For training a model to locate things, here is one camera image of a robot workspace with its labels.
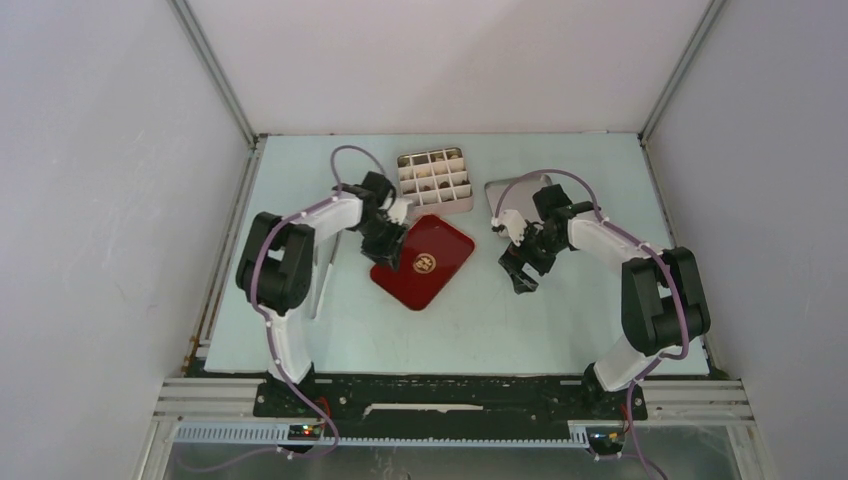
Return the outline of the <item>red plastic tray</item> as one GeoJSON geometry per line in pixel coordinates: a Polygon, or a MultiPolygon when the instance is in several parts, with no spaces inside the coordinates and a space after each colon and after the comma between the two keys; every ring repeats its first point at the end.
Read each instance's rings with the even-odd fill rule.
{"type": "Polygon", "coordinates": [[[423,215],[410,228],[399,267],[375,265],[370,279],[411,311],[422,311],[474,253],[474,240],[437,215],[423,215]]]}

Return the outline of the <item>silver metal tongs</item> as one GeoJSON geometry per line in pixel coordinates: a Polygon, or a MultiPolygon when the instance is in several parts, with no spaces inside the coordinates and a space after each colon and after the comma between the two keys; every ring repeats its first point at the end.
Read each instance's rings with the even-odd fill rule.
{"type": "Polygon", "coordinates": [[[340,245],[341,233],[319,243],[314,251],[312,283],[307,299],[307,318],[317,321],[323,305],[325,292],[332,273],[340,245]]]}

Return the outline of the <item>white divided chocolate box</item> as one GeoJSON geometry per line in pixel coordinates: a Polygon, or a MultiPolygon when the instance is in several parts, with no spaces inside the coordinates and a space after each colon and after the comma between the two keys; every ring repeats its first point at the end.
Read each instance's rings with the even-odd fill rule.
{"type": "Polygon", "coordinates": [[[396,159],[402,197],[414,201],[408,217],[453,215],[473,209],[473,187],[460,147],[402,154],[396,159]],[[449,152],[462,158],[449,160],[449,152]]]}

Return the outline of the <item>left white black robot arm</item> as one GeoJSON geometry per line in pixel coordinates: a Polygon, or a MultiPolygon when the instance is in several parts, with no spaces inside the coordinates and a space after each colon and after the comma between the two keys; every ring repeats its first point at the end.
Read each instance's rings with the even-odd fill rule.
{"type": "Polygon", "coordinates": [[[277,402],[290,415],[304,416],[316,403],[315,388],[303,381],[313,365],[303,317],[313,287],[316,247],[343,231],[357,232],[363,256],[397,270],[411,204],[384,175],[369,172],[361,183],[341,183],[327,198],[288,217],[269,212],[254,217],[236,284],[263,318],[268,371],[285,382],[277,402]]]}

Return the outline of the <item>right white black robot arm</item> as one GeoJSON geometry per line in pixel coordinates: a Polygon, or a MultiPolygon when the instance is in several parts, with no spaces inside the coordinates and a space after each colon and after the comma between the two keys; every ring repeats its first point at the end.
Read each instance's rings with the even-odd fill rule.
{"type": "Polygon", "coordinates": [[[493,231],[510,240],[499,264],[516,293],[535,291],[531,275],[548,274],[565,251],[592,255],[621,280],[623,334],[582,380],[583,408],[606,418],[620,407],[620,390],[664,359],[684,359],[692,341],[710,330],[697,260],[685,247],[658,250],[637,239],[603,216],[595,202],[575,203],[559,185],[541,188],[532,200],[537,221],[503,207],[491,220],[493,231]]]}

